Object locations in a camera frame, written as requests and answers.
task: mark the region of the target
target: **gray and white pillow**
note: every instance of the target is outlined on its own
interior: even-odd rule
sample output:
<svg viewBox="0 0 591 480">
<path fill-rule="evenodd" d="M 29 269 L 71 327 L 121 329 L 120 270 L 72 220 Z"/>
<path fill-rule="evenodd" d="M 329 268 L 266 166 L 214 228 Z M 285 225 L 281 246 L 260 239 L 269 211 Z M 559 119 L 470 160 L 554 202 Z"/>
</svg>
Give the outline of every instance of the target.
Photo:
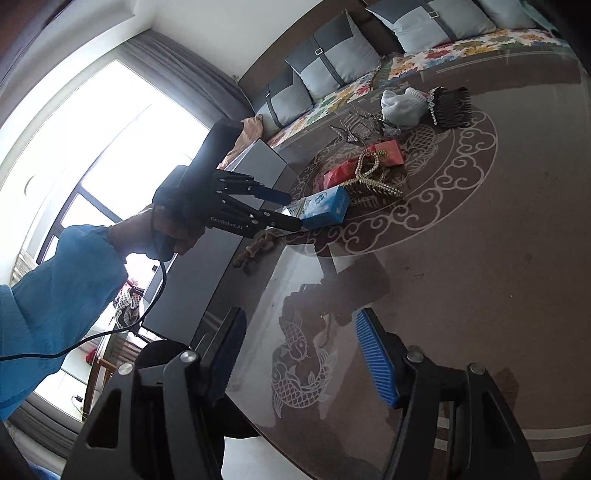
<svg viewBox="0 0 591 480">
<path fill-rule="evenodd" d="M 379 64 L 379 55 L 345 11 L 319 28 L 286 59 L 318 102 Z"/>
<path fill-rule="evenodd" d="M 262 115 L 263 139 L 268 140 L 305 113 L 312 99 L 301 78 L 288 65 L 263 88 L 252 103 L 257 115 Z"/>
<path fill-rule="evenodd" d="M 496 30 L 472 0 L 381 0 L 367 7 L 408 54 Z"/>
<path fill-rule="evenodd" d="M 535 22 L 525 13 L 519 0 L 476 0 L 499 28 L 535 28 Z"/>
</svg>

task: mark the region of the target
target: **person's arm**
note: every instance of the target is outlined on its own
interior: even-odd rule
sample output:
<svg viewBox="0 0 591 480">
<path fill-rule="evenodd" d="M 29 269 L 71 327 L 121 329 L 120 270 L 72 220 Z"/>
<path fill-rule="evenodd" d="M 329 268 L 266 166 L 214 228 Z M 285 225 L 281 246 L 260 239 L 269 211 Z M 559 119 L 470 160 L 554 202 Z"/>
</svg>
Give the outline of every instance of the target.
<svg viewBox="0 0 591 480">
<path fill-rule="evenodd" d="M 203 231 L 187 232 L 154 212 L 154 228 L 178 238 L 183 254 Z M 152 210 L 117 225 L 66 228 L 56 254 L 13 288 L 0 286 L 0 356 L 58 353 L 81 340 L 127 279 L 125 257 L 151 241 Z M 0 419 L 5 420 L 64 357 L 0 362 Z"/>
</svg>

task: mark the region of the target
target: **metal screw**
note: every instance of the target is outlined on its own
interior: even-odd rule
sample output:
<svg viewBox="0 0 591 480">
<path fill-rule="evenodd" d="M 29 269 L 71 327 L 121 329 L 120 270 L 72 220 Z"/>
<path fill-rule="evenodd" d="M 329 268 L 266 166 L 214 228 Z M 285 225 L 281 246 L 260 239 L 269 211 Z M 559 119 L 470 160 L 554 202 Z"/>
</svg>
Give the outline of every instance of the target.
<svg viewBox="0 0 591 480">
<path fill-rule="evenodd" d="M 407 358 L 410 362 L 414 364 L 419 364 L 423 360 L 425 360 L 425 356 L 423 355 L 423 352 L 420 350 L 409 350 L 407 353 Z"/>
<path fill-rule="evenodd" d="M 128 375 L 134 371 L 134 366 L 132 364 L 123 364 L 119 366 L 117 371 L 119 372 L 119 375 Z"/>
<path fill-rule="evenodd" d="M 181 353 L 181 362 L 184 364 L 191 364 L 197 359 L 197 354 L 192 350 L 186 350 Z"/>
<path fill-rule="evenodd" d="M 486 373 L 486 368 L 484 368 L 484 365 L 481 364 L 470 365 L 470 370 L 472 370 L 472 373 L 476 375 L 484 375 Z"/>
</svg>

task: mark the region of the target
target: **brown sofa backrest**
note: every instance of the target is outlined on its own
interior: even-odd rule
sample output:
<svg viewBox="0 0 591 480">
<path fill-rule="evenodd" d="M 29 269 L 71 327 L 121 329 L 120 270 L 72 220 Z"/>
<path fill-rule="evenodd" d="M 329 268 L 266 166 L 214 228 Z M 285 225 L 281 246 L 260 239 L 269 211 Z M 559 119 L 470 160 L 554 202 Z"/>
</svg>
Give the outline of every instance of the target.
<svg viewBox="0 0 591 480">
<path fill-rule="evenodd" d="M 378 0 L 368 0 L 373 5 Z M 403 52 L 396 36 L 370 14 L 362 0 L 322 0 L 295 22 L 258 58 L 238 82 L 247 97 L 253 98 L 285 68 L 285 57 L 322 25 L 347 9 L 365 38 L 380 55 Z"/>
</svg>

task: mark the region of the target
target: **blue shirt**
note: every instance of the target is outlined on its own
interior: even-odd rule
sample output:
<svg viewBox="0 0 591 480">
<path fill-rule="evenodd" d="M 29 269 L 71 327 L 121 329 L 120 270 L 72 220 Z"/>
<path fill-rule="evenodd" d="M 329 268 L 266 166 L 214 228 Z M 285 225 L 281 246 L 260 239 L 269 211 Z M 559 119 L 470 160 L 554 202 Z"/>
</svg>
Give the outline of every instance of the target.
<svg viewBox="0 0 591 480">
<path fill-rule="evenodd" d="M 121 289 L 124 260 L 105 227 L 71 226 L 56 254 L 13 288 L 0 285 L 0 356 L 58 353 L 82 339 Z M 0 420 L 6 420 L 64 357 L 0 362 Z"/>
</svg>

